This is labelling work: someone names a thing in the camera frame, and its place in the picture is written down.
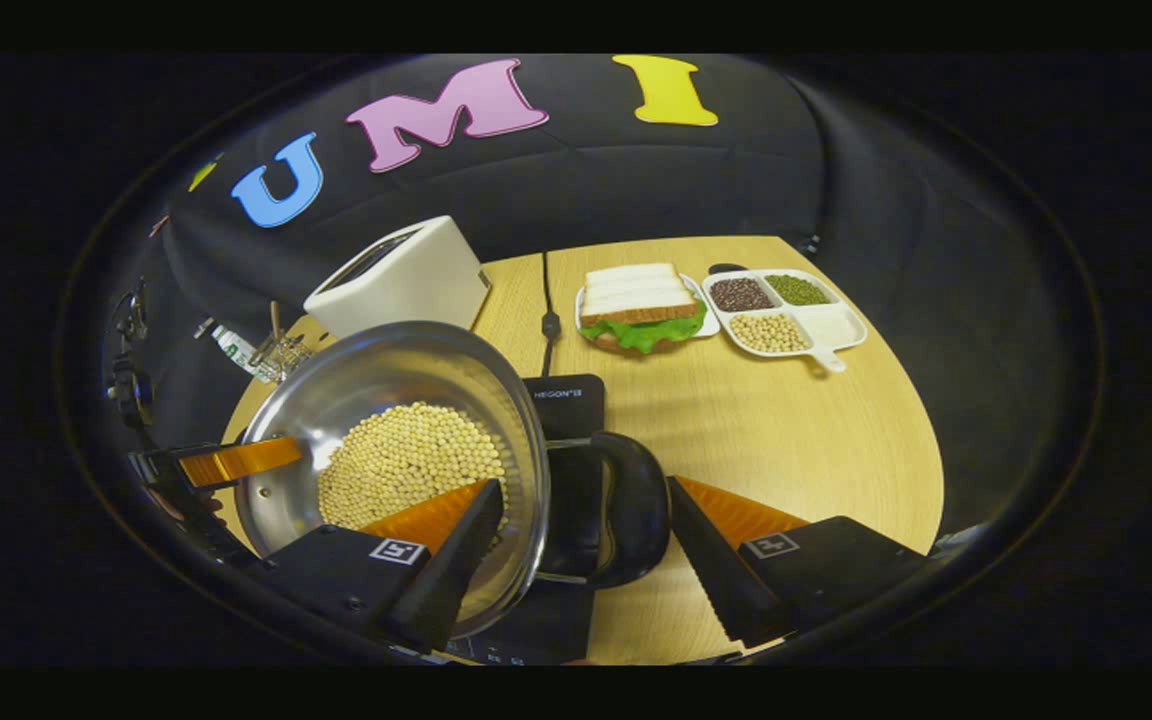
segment white plate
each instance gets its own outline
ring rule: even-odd
[[[682,285],[687,286],[687,289],[696,296],[697,300],[703,301],[705,305],[705,323],[700,325],[699,331],[691,338],[708,338],[718,334],[722,329],[722,325],[718,324],[718,318],[714,316],[714,306],[712,302],[708,302],[708,296],[705,295],[704,290],[700,290],[699,285],[694,281],[694,279],[687,276],[685,274],[679,273],[682,278]],[[579,304],[585,300],[585,286],[582,286],[579,290],[576,291],[576,327],[579,328]]]
[[[767,275],[803,278],[805,281],[819,287],[829,302],[821,305],[790,305],[782,300],[776,288],[773,288],[765,281],[764,278]],[[736,278],[753,279],[759,288],[761,288],[764,295],[767,295],[768,300],[772,301],[772,306],[764,310],[742,310],[738,313],[727,313],[727,311],[719,309],[710,288],[719,281]],[[824,282],[820,282],[820,278],[804,273],[803,270],[734,270],[730,273],[708,275],[708,278],[705,278],[704,288],[705,300],[708,300],[710,309],[714,311],[714,314],[718,314],[718,321],[722,324],[723,331],[727,331],[727,336],[732,338],[732,342],[740,346],[741,350],[750,355],[758,355],[759,357],[810,355],[820,366],[829,370],[831,373],[841,373],[847,370],[847,364],[838,358],[835,351],[842,350],[846,347],[861,344],[861,342],[865,341],[865,338],[869,338],[869,328],[865,327],[865,323],[861,317],[851,310],[851,306],[842,302]],[[764,353],[755,350],[753,347],[741,342],[740,338],[736,338],[736,333],[732,332],[732,318],[735,318],[736,314],[786,314],[799,327],[799,333],[803,334],[804,340],[810,346],[806,350],[798,350],[796,353]]]

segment orange strip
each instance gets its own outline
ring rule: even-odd
[[[301,460],[301,448],[296,445],[296,438],[279,437],[227,447],[207,455],[182,457],[180,465],[194,487],[202,488],[247,478],[248,475],[264,473],[265,470],[288,465],[297,460]]]
[[[430,555],[434,555],[486,484],[486,480],[479,480],[470,486],[444,492],[440,497],[431,497],[407,510],[394,511],[388,518],[377,520],[362,528],[361,532],[401,541],[418,541],[429,547]]]
[[[753,538],[810,525],[808,521],[795,518],[788,511],[780,511],[748,497],[707,486],[705,483],[687,479],[682,475],[675,475],[675,479],[696,501],[727,544],[730,544],[732,550],[740,550],[743,541],[751,541]]]

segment yellow letter i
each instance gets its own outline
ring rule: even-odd
[[[645,123],[717,126],[718,115],[700,105],[691,73],[699,68],[682,60],[655,55],[613,55],[614,63],[628,65],[643,88],[643,106],[634,115]]]

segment round table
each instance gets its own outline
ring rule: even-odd
[[[863,309],[851,304],[869,326],[869,338],[838,353],[847,364],[840,374],[827,374],[810,357],[756,357],[722,332],[670,353],[627,356],[599,350],[571,327],[576,291],[589,270],[659,262],[675,264],[698,282],[718,263],[804,270],[851,304],[779,237],[660,238],[558,250],[550,252],[550,293],[563,334],[550,373],[602,378],[607,430],[644,444],[666,473],[809,521],[846,515],[927,552],[937,538],[945,491],[937,437],[900,359]],[[484,268],[493,287],[472,332],[497,347],[518,376],[538,376],[545,348],[540,256],[486,263]],[[289,332],[305,333],[314,350],[335,340],[308,314]],[[251,382],[221,441],[237,441],[274,387]],[[233,491],[215,497],[223,502],[218,515],[247,543]],[[589,638],[589,657],[596,662],[673,664],[753,650],[760,649],[727,639],[675,538],[646,577],[596,593]]]

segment black cord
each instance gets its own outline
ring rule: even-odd
[[[554,341],[562,334],[562,323],[554,314],[554,302],[550,298],[550,252],[540,253],[540,272],[545,286],[545,316],[540,319],[540,333],[545,336],[545,362],[540,367],[540,378],[550,377],[550,357],[554,353]]]

